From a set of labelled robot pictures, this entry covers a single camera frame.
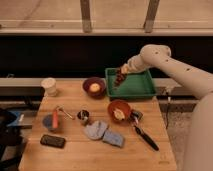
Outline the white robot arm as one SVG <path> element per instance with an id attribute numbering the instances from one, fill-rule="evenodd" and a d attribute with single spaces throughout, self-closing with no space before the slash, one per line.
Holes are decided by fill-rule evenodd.
<path id="1" fill-rule="evenodd" d="M 166 45 L 147 44 L 121 66 L 123 74 L 158 68 L 190 91 L 194 108 L 182 171 L 213 171 L 213 74 L 175 60 Z"/>

